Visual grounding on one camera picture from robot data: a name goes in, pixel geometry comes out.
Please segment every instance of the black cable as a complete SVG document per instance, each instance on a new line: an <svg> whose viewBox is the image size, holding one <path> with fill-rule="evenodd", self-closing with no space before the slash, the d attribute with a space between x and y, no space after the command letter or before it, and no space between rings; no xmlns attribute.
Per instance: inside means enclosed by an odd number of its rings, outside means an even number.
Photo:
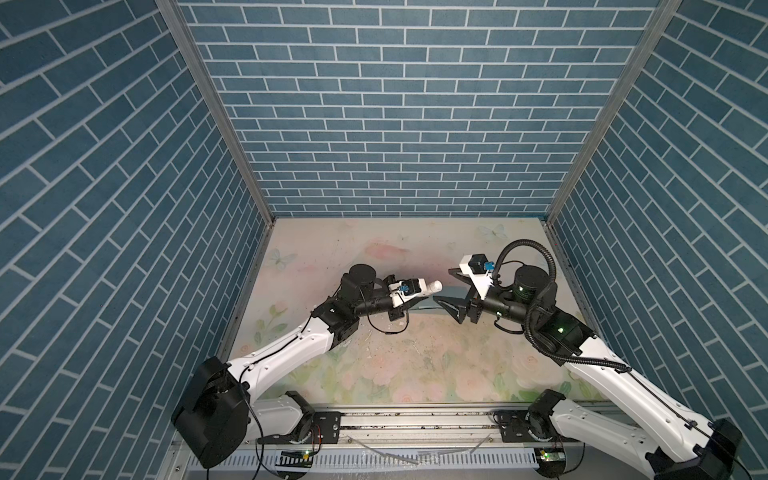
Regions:
<svg viewBox="0 0 768 480"><path fill-rule="evenodd" d="M520 260L507 260L506 262L502 263L502 265L506 265L507 263L520 263L522 266L528 265L526 262L521 262Z"/></svg>
<svg viewBox="0 0 768 480"><path fill-rule="evenodd" d="M317 453L315 454L317 455L323 449L323 434L320 431L320 425L315 425L315 427L317 427Z"/></svg>
<svg viewBox="0 0 768 480"><path fill-rule="evenodd" d="M675 410L675 409L673 409L671 406L669 406L669 404L667 404L667 403L666 403L664 400L662 400L662 399L661 399L661 398L660 398L660 397L659 397L659 396L656 394L656 392L654 392L653 390L651 390L650 388L648 388L648 386L647 386L647 385L645 385L644 383L642 383L640 380L638 380L636 376L632 375L632 372L627 372L627 373L629 374L629 376L630 376L630 377L632 377L632 378L634 379L634 381L635 381L635 382L639 383L639 384L640 384L640 386L642 386L644 389L646 389L646 391L647 391L648 393L650 393L650 394L651 394L651 395L652 395L652 396L653 396L653 397L654 397L654 398L655 398L655 399L656 399L656 400L657 400L657 401L658 401L658 402L659 402L661 405L663 405L663 406L667 407L667 409L668 409L670 412L672 412L673 414L675 414L675 416L676 416L677 418L679 418L680 420L683 420L683 422L685 422L685 426L686 426L688 429L694 429L694 430L696 430L696 431L697 431L697 432L699 432L701 435L704 435L704 436L705 436L705 437L707 437L709 440L712 440L712 442L714 442L714 443L715 443L717 446L719 446L719 447L720 447L720 448L723 450L723 452L725 452L726 454L728 454L728 456L730 456L730 457L732 458L732 460L733 460L733 461L734 461L734 462L735 462L737 465L739 465L739 466L741 467L741 469L742 469L742 470L744 470L744 473L746 473L746 476L747 476L747 477L749 477L749 478L750 478L750 480L751 480L751 478L752 478L752 474L750 474L750 471L749 471L749 470L747 470L747 469L746 469L746 467L745 467L745 466L744 466L744 465L743 465L741 462L739 462L739 459L738 459L738 458L736 458L736 456L734 456L734 455L731 455L731 454L728 452L728 449L726 449L726 448L723 446L723 444L721 444L721 443L720 443L720 442L718 442L717 440L713 439L713 438L712 438L712 435L708 435L707 433L705 433L704 431L702 431L702 430L701 430L701 429L700 429L700 428L697 426L697 424L696 424L695 422L691 422L689 419L686 419L686 418L685 418L684 416L682 416L682 415L681 415L681 414L680 414L680 413L679 413L677 410Z"/></svg>
<svg viewBox="0 0 768 480"><path fill-rule="evenodd" d="M500 329L502 332L510 333L512 335L523 335L525 333L525 330L510 330L510 329L504 328L503 326L498 324L498 321L500 318L501 317L499 316L496 317L496 320L493 322L493 326Z"/></svg>
<svg viewBox="0 0 768 480"><path fill-rule="evenodd" d="M504 247L502 249L502 252L498 255L498 259L496 260L496 265L498 265L498 268L494 268L493 272L491 274L491 280L493 282L493 285L497 288L509 291L512 287L510 284L509 286L502 286L498 281L498 275L501 271L501 265L504 264L504 260L507 257L507 254L509 254L512 249L517 247L533 247L536 250L538 250L539 253L544 257L544 259L547 261L547 268L549 269L549 278L547 280L547 285L540 289L538 292L536 292L536 296L531 301L531 303L528 304L528 308L525 310L525 321L523 323L523 331L525 333L525 339L533 345L533 347L539 351L542 355L548 356L549 358L553 360L557 360L560 362L569 362L569 363L578 363L581 365L595 365L595 366L604 366L606 368L615 369L619 373L624 372L630 372L632 370L632 367L625 363L620 362L612 362L610 360L605 359L597 359L597 358L590 358L590 357L580 357L580 356L566 356L566 355L560 355L554 352L550 352L548 349L544 348L541 344L541 341L539 338L537 338L538 333L536 333L533 330L533 312L536 311L536 309L541 305L541 299L544 297L544 295L549 291L550 287L554 284L554 280L557 278L558 275L558 268L554 263L554 257L551 253L549 253L549 250L544 247L544 245L541 245L539 242L534 242L533 240L516 240L514 242L511 242L509 245Z"/></svg>
<svg viewBox="0 0 768 480"><path fill-rule="evenodd" d="M310 324L310 320L311 319L312 319L312 317L310 316L309 319L306 320L306 323L304 323L304 327L301 329L299 334L304 332L306 327ZM298 339L298 338L299 338L298 335L294 336L291 340L289 340L285 345L281 346L279 349L277 349L274 352L269 353L269 354L261 357L260 359L254 360L253 362L249 363L247 366L245 366L243 368L243 371L240 372L240 378L237 379L237 385L240 387L240 391L243 393L243 398L245 398L245 399L248 398L247 392L246 392L245 388L243 387L243 375L245 375L245 372L247 372L250 369L251 366L254 366L257 363L262 362L262 361L270 358L272 355L276 355L277 353L282 352L286 347L288 347L288 345L290 345L291 343L295 342L296 339ZM254 420L256 420L256 424L259 427L259 434L260 434L259 438L264 437L264 430L261 427L261 422L259 422L258 417L256 417L256 413L253 411L253 407L250 404L250 400L246 401L246 404L248 405L248 410L250 410L251 416L253 417ZM257 467L256 467L256 473L253 474L253 478L256 478L256 475L259 474L259 470L261 468L264 468L265 470L267 470L272 475L275 475L277 478L283 478L280 475L278 475L276 472L273 472L272 470L269 470L263 464L263 460L264 460L264 444L263 443L261 444L261 455L259 455L259 446L258 446L258 444L256 445L256 451L257 451L257 459L259 461L259 465L257 465Z"/></svg>
<svg viewBox="0 0 768 480"><path fill-rule="evenodd" d="M358 286L357 290L360 291L360 297L362 298L362 301L364 303L368 303L368 300L366 300L366 297L362 294L362 288ZM397 295L400 297L400 300L402 301L402 296L399 293ZM398 330L397 332L387 332L386 330L382 330L376 327L376 325L373 325L373 322L371 321L371 316L368 314L368 309L366 309L366 316L368 317L368 323L371 324L371 327L377 332L383 333L384 335L397 335L398 333L403 333L406 331L406 329L408 328L408 325L410 325L411 323L411 317L408 315L408 309L406 309L406 326L404 326L402 330Z"/></svg>
<svg viewBox="0 0 768 480"><path fill-rule="evenodd" d="M560 439L560 445L563 445L563 439ZM566 473L573 472L576 468L581 467L581 463L584 461L584 454L587 453L587 444L582 442L581 443L581 458L579 459L578 463L575 467L571 468L570 470L566 470L565 472L562 472L560 475L565 475Z"/></svg>

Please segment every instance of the power cable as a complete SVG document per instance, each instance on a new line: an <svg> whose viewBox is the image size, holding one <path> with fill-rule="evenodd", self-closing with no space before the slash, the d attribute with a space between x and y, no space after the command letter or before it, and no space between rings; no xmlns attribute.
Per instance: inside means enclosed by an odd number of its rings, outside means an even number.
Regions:
<svg viewBox="0 0 768 480"><path fill-rule="evenodd" d="M302 327L302 329L301 329L301 331L299 332L299 334L298 334L298 335L296 335L296 336L294 336L294 337L293 337L291 340L289 340L289 341L288 341L288 342L287 342L285 345L281 346L279 349L275 350L275 351L274 351L274 352L272 352L272 353L268 353L267 355L265 355L265 356L261 357L260 359L254 360L253 362L251 362L251 363L249 363L247 366L245 366L245 367L243 368L243 371L242 371L242 372L240 372L240 378L239 378L239 379L237 379L237 385L240 387L240 392L243 394L243 398L244 398L244 399L247 399L247 400L246 400L246 405L248 405L248 410L250 411L250 414L251 414L251 416L253 417L253 419L254 419L254 420L256 420L256 425L259 427L259 438L260 438L260 439L264 437L264 430L263 430L263 428L262 428L262 426L261 426L261 422L259 421L259 418L256 416L256 413L254 412L254 410L253 410L253 407L252 407L252 406L251 406L251 404L250 404L250 398L249 398L249 396L247 395L247 392L246 392L246 390L245 390L245 387L243 387L243 375L245 375L245 372L249 371L250 367L252 367L252 366L256 365L256 364L257 364L257 363L259 363L259 362L262 362L262 361L264 361L264 360L266 360L266 359L270 358L270 357L271 357L271 356L273 356L273 355L276 355L277 353L280 353L280 352L282 352L282 351L283 351L283 350L284 350L286 347L288 347L288 345L290 345L291 343L295 342L295 341L296 341L296 339L298 339L298 338L299 338L299 335L301 335L302 333L304 333L304 330L305 330L305 329L306 329L306 327L307 327L307 326L310 324L310 320L311 320L311 319L312 319L312 317L311 317L311 316L310 316L308 319L306 319L306 323L304 323L304 327ZM264 460L264 444L263 444L263 443L261 444L261 454L259 454L259 452L258 452L258 450L259 450L259 446L258 446L258 444L256 444L256 447L255 447L255 449L256 449L256 451L257 451L257 455L256 455L256 457L257 457L257 460L259 461L259 465L257 465L257 466L256 466L256 472L253 474L253 478L252 478L252 480L254 480L254 479L256 478L256 475L259 475L259 470L260 470L261 468L263 468L264 470L267 470L267 471L268 471L269 473L271 473L272 475L275 475L277 478L280 478L281 480L283 480L283 477L281 477L280 475L278 475L276 472L273 472L272 470L270 470L269 468L267 468L267 466L266 466L266 465L264 465L264 463L263 463L263 460Z"/></svg>
<svg viewBox="0 0 768 480"><path fill-rule="evenodd" d="M577 363L581 365L595 365L595 366L603 366L610 369L615 369L619 373L629 372L632 370L632 367L625 363L621 362L613 362L610 360L605 359L598 359L598 358L590 358L590 357L580 357L580 356L566 356L566 355L560 355L555 352L551 352L549 349L545 348L542 345L542 341L538 338L538 333L534 331L533 329L533 312L536 311L536 309L541 305L541 299L544 298L544 295L549 291L550 287L554 284L554 280L557 278L558 275L558 268L554 263L554 257L552 254L547 250L544 245L541 245L539 242L534 242L533 240L516 240L514 242L511 242L509 245L504 247L502 249L502 252L498 255L498 259L496 260L496 265L498 265L498 268L494 268L493 272L491 273L491 281L494 286L497 288L509 291L512 288L513 283L502 286L501 283L498 280L498 275L501 272L501 266L504 265L504 260L506 259L507 255L510 251L512 251L514 248L517 247L533 247L544 257L544 259L547 261L547 268L549 270L549 278L547 280L547 284L544 288L540 289L538 292L536 292L536 296L534 296L533 300L528 304L528 308L525 310L525 321L523 322L523 332L525 334L525 339L533 345L533 347L542 355L548 356L549 358L553 360L557 360L559 362L569 362L569 363Z"/></svg>
<svg viewBox="0 0 768 480"><path fill-rule="evenodd" d="M362 288L360 288L360 287L358 286L358 287L357 287L357 290L359 290L359 291L360 291L360 297L362 298L362 301L363 301L364 303L368 303L368 300L366 300L366 297L365 297L365 295L363 295L363 294L362 294ZM402 303L403 303L403 304L405 304L405 303L406 303L406 302L405 302L405 300L402 298L402 295L400 295L400 294L398 293L398 294L397 294L397 296L399 296L399 297L400 297L400 301L402 301ZM386 330L382 330L382 329L378 328L376 325L373 325L373 322L371 321L371 316L368 314L368 309L366 309L366 316L368 317L368 323L370 323L371 327L372 327L372 328L373 328L375 331L377 331L377 332L381 332L381 333L383 333L384 335L397 335L398 333L403 333L403 332L405 332L405 331L406 331L406 329L408 328L408 325L410 325L410 324L411 324L411 317L410 317L410 315L408 314L408 309L406 309L406 326L404 326L404 327L402 328L402 330L398 330L398 331L396 331L396 332L387 332Z"/></svg>
<svg viewBox="0 0 768 480"><path fill-rule="evenodd" d="M563 452L565 452L565 445L563 445L563 438L562 438L562 437L560 438L560 445L562 445L562 447L563 447ZM584 442L582 442L582 443L581 443L581 458L578 460L578 463L576 464L576 466L575 466L575 467L573 467L573 468L571 468L571 469L569 469L569 470L566 470L565 472L562 472L560 475L565 475L566 473L571 473L571 472L573 472L573 471L574 471L576 468L579 468L579 467L581 467L581 463L584 461L584 454L586 454L586 453L587 453L587 444L586 444L586 443L584 443Z"/></svg>
<svg viewBox="0 0 768 480"><path fill-rule="evenodd" d="M501 319L501 317L497 316L496 320L494 320L494 322L493 322L493 326L495 326L496 328L500 329L502 332L510 333L512 335L523 335L523 334L525 334L525 330L522 330L522 329L521 330L510 330L510 329L504 328L503 326L498 324L498 321L500 319Z"/></svg>

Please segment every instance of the floral tabletop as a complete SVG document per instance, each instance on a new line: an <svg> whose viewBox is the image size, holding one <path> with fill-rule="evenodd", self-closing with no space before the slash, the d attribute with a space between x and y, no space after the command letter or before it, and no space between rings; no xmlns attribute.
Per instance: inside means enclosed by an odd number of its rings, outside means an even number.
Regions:
<svg viewBox="0 0 768 480"><path fill-rule="evenodd" d="M305 322L355 263L373 266L379 278L393 273L440 280L442 294L464 296L466 286L451 278L448 268L471 253L495 260L520 238L549 245L536 219L279 219L232 356L250 353ZM513 250L507 257L512 259L546 268L528 247ZM515 265L504 267L502 282L512 278ZM559 307L581 318L561 276L557 298ZM441 310L412 310L405 332L384 335L363 318L347 341L295 369L263 398L297 390L314 404L530 402L552 388L572 399L603 399L522 336L494 328L493 319L483 314L478 324L459 325ZM386 314L371 321L392 331L406 326L406 319L390 323Z"/></svg>

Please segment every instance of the metal frame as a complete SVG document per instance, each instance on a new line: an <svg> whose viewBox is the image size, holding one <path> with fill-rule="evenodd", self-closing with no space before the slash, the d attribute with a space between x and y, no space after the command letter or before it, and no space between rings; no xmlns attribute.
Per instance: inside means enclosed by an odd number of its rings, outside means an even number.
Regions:
<svg viewBox="0 0 768 480"><path fill-rule="evenodd" d="M424 450L422 448L393 448L387 447L386 450L376 450L371 452L368 448L355 445L354 449L335 449L334 445L323 448L321 452L312 459L310 468L292 466L299 459L288 459L282 456L286 450L296 451L296 447L281 449L264 450L263 465L265 468L275 469L284 475L286 472L304 473L325 473L332 475L343 474L370 474L379 472L398 472L414 471L424 472L425 470L468 470L477 469L536 469L539 468L537 462L537 452L532 447L508 447L506 445L482 445L474 447L468 445L460 449L438 449ZM224 462L216 466L215 472L218 475L229 473L248 474L255 470L258 462L257 453L254 449L238 449L230 455ZM205 468L192 458L187 465L189 472L205 472Z"/></svg>
<svg viewBox="0 0 768 480"><path fill-rule="evenodd" d="M661 35L667 26L670 24L672 17L677 8L680 6L682 0L659 0L659 5L654 10L654 13L650 16L648 24L645 27L643 36L637 43L637 46L632 49L632 53L627 59L627 63L624 66L624 70L621 71L616 85L613 91L608 96L608 100L605 102L605 106L598 118L594 121L592 130L587 134L587 138L584 139L584 143L581 145L581 150L576 155L574 163L571 165L571 169L565 175L562 185L558 189L558 192L554 196L554 200L547 209L547 224L552 224L554 219L558 217L560 211L563 209L566 200L571 195L571 192L576 187L581 174L589 165L592 160L592 155L597 150L600 142L603 141L603 137L608 132L608 128L611 126L616 114L619 112L621 105L627 98L627 95L632 89L632 85L640 76L640 73L645 66L645 62L650 58L650 54L653 53L656 48L656 44L661 40Z"/></svg>
<svg viewBox="0 0 768 480"><path fill-rule="evenodd" d="M232 155L232 158L237 165L237 170L245 180L245 184L248 187L253 201L256 202L256 207L264 217L266 224L272 226L275 221L275 217L270 210L270 205L267 203L264 194L259 187L256 180L256 176L253 173L248 162L243 145L240 143L240 139L235 134L234 126L230 120L230 116L227 114L227 110L224 108L224 104L219 97L214 81L211 79L208 69L205 66L203 57L200 56L200 51L197 49L194 38L192 37L192 31L184 20L184 13L182 13L177 0L156 0L157 7L160 9L160 14L163 16L170 36L176 41L176 46L181 52L181 56L184 57L184 61L187 63L187 67L192 74L197 89L200 90L200 94L203 95L206 105L210 110L210 114L213 116L216 126L219 127L221 137L224 139L224 143L227 144L227 148Z"/></svg>
<svg viewBox="0 0 768 480"><path fill-rule="evenodd" d="M550 447L551 442L504 443L492 413L499 409L525 410L526 402L487 403L423 403L402 405L315 405L317 412L341 412L339 443L323 444L323 450L353 452L362 442L376 449L463 449L473 448L481 440L480 449L519 449L521 447ZM617 422L635 425L634 421L611 402L580 402L589 412L600 413ZM236 453L252 452L255 439L246 439ZM566 441L564 446L581 446L581 442ZM284 449L285 445L266 445L265 452ZM182 480L188 467L196 463L190 449L176 434L168 449L157 478Z"/></svg>

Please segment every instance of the brick wallpaper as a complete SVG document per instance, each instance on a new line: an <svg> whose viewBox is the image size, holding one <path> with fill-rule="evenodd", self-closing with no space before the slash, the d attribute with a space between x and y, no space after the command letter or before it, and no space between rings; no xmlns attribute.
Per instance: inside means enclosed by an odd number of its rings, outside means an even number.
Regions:
<svg viewBox="0 0 768 480"><path fill-rule="evenodd" d="M191 2L277 216L541 216L657 0Z"/></svg>
<svg viewBox="0 0 768 480"><path fill-rule="evenodd" d="M684 0L555 225L611 346L734 420L754 478L768 478L766 25L762 0Z"/></svg>
<svg viewBox="0 0 768 480"><path fill-rule="evenodd" d="M145 478L263 221L152 0L0 2L0 478Z"/></svg>

